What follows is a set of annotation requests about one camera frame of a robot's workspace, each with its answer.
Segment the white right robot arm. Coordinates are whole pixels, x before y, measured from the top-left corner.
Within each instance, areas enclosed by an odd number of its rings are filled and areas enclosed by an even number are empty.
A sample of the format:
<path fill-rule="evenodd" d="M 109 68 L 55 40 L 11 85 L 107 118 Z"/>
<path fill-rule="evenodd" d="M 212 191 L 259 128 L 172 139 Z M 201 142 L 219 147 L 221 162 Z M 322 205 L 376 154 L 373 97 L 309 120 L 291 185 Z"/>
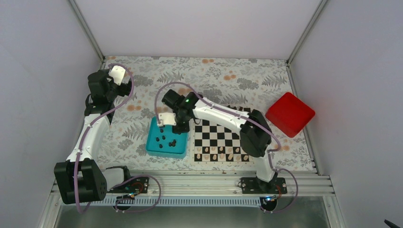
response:
<path fill-rule="evenodd" d="M 276 170 L 271 163 L 268 146 L 273 140 L 279 143 L 270 129 L 262 112 L 254 109 L 251 112 L 237 111 L 217 104 L 197 92 L 187 96 L 169 90 L 162 98 L 162 103 L 172 109 L 171 113 L 156 112 L 157 125 L 173 126 L 174 133 L 185 133 L 190 130 L 191 119 L 206 120 L 223 126 L 240 138 L 242 150 L 254 157 L 258 189 L 262 193 L 270 193 L 276 186 Z"/>

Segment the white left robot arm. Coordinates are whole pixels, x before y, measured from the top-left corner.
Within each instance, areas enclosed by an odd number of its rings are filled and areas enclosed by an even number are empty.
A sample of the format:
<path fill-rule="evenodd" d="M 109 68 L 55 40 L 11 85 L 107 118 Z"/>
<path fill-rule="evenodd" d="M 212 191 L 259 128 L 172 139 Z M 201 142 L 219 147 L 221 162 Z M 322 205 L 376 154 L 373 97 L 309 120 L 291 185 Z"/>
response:
<path fill-rule="evenodd" d="M 102 139 L 109 128 L 118 96 L 129 97 L 132 83 L 123 83 L 121 66 L 98 70 L 88 76 L 90 93 L 85 100 L 84 126 L 66 161 L 56 163 L 54 175 L 65 204 L 93 202 L 106 196 L 107 179 L 96 163 Z"/>

